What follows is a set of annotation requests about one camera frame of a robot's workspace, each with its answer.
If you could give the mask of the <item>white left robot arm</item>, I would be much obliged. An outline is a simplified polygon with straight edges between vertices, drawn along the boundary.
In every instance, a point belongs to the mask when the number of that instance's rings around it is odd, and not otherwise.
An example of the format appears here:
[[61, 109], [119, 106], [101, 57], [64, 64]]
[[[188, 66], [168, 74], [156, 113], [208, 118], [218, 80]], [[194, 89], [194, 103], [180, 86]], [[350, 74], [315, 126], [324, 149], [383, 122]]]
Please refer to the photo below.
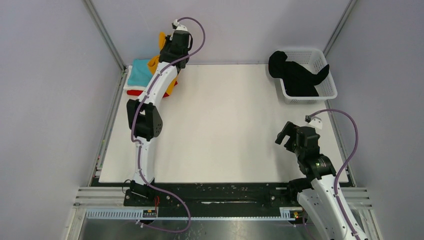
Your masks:
[[132, 65], [130, 78], [143, 71], [151, 79], [143, 92], [126, 103], [128, 126], [131, 141], [135, 143], [135, 171], [130, 190], [144, 206], [155, 200], [157, 187], [154, 181], [154, 151], [156, 138], [163, 128], [163, 120], [159, 113], [161, 100], [170, 95], [178, 75], [190, 59], [193, 38], [188, 30], [177, 29], [172, 34], [159, 35], [159, 54], [147, 60], [136, 59]]

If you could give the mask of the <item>yellow t-shirt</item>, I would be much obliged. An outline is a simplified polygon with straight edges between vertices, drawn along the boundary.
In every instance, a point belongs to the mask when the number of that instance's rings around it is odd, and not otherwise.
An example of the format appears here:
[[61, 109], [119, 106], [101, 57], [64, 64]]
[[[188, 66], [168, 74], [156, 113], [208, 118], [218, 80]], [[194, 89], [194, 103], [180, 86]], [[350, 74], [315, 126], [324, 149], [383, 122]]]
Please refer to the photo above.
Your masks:
[[[165, 43], [166, 43], [166, 34], [164, 33], [164, 32], [160, 32], [159, 33], [159, 36], [158, 36], [158, 47], [159, 47], [159, 50], [161, 51], [164, 47], [165, 47]], [[149, 71], [150, 71], [150, 73], [153, 75], [155, 72], [156, 72], [156, 70], [157, 70], [157, 67], [158, 67], [158, 64], [159, 64], [159, 58], [160, 58], [160, 56], [159, 55], [156, 55], [156, 56], [154, 56], [153, 58], [151, 58], [150, 59], [150, 61], [147, 63], [147, 67], [148, 67], [148, 69], [149, 69]], [[176, 86], [178, 84], [178, 76], [177, 77], [175, 77], [173, 80], [172, 80], [172, 82], [169, 84], [169, 86], [167, 87], [167, 89], [166, 89], [166, 91], [165, 91], [165, 93], [164, 93], [164, 95], [163, 95], [163, 97], [164, 98], [166, 98], [166, 97], [169, 97], [171, 94], [172, 94], [172, 92], [173, 92], [173, 90], [174, 90], [174, 87]]]

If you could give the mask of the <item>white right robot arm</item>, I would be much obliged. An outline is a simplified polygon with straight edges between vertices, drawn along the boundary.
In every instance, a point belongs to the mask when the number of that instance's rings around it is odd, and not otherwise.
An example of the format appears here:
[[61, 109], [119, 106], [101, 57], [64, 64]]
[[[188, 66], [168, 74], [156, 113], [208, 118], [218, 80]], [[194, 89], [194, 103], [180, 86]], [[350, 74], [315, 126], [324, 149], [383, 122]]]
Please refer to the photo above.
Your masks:
[[289, 181], [287, 201], [306, 211], [324, 240], [366, 240], [337, 181], [331, 160], [320, 152], [320, 135], [313, 127], [288, 121], [275, 143], [294, 153], [303, 178]]

